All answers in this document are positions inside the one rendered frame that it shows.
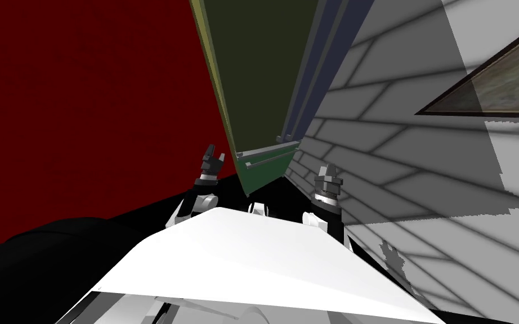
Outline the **dark green cupboard door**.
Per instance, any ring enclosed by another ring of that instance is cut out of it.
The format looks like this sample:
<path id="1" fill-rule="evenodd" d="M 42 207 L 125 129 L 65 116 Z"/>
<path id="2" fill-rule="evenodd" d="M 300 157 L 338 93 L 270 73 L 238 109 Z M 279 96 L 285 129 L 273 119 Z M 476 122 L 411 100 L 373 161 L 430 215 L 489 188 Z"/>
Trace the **dark green cupboard door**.
<path id="1" fill-rule="evenodd" d="M 318 0 L 203 0 L 235 151 L 276 144 Z"/>

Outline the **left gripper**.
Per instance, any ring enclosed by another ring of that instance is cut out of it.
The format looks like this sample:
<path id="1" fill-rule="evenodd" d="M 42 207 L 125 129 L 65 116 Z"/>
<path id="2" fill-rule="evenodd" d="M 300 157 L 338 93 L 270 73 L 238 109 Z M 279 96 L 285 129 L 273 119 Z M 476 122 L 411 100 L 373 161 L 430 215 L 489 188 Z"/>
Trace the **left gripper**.
<path id="1" fill-rule="evenodd" d="M 215 145 L 210 144 L 203 156 L 200 179 L 216 179 L 225 161 L 225 154 L 213 157 Z"/>

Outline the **green drawer front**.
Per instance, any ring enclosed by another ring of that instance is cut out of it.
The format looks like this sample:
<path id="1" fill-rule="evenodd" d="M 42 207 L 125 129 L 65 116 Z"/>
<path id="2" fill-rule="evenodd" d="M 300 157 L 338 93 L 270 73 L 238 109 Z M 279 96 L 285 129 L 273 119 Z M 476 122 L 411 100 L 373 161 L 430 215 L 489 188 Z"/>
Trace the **green drawer front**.
<path id="1" fill-rule="evenodd" d="M 281 177 L 288 169 L 293 156 L 298 152 L 299 144 L 300 141 L 293 141 L 275 146 L 259 148 L 253 151 L 236 153 L 235 166 L 244 194 L 249 195 L 252 192 Z M 256 163 L 290 151 L 295 151 L 295 154 L 257 166 L 252 169 L 247 169 L 245 166 L 246 162 Z"/>

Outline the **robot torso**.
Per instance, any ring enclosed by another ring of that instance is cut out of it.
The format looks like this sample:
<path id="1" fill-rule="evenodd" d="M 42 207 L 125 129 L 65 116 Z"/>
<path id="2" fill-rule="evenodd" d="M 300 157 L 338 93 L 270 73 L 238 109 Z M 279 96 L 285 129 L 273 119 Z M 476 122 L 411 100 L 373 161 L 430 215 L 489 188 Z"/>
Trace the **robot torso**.
<path id="1" fill-rule="evenodd" d="M 56 324 L 445 324 L 321 228 L 214 208 L 148 236 Z"/>

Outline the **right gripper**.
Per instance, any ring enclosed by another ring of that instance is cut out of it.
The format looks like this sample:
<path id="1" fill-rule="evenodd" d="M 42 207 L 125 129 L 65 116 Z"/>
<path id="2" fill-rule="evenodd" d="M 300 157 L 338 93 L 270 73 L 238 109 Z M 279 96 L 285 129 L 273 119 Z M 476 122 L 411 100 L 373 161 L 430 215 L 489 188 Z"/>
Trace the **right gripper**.
<path id="1" fill-rule="evenodd" d="M 334 164 L 321 166 L 319 175 L 314 178 L 314 182 L 316 190 L 334 195 L 341 193 L 341 186 L 344 184 L 344 180 L 337 177 L 337 168 Z"/>

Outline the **tall green cupboard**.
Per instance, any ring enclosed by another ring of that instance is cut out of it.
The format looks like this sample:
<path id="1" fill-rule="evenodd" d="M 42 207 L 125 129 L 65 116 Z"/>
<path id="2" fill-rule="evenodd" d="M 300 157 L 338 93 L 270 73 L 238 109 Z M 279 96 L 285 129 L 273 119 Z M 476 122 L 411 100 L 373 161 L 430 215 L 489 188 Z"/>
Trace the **tall green cupboard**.
<path id="1" fill-rule="evenodd" d="M 235 164 L 238 152 L 230 131 L 204 3 L 189 1 Z M 374 0 L 318 0 L 283 130 L 275 145 L 302 141 L 373 3 Z"/>

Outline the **dark framed wall picture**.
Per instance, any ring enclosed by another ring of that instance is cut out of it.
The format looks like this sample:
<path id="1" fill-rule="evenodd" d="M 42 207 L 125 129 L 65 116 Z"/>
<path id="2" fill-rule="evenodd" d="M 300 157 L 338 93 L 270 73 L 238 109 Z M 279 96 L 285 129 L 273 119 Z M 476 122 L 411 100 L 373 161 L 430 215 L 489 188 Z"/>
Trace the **dark framed wall picture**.
<path id="1" fill-rule="evenodd" d="M 519 37 L 428 103 L 418 115 L 519 118 Z"/>

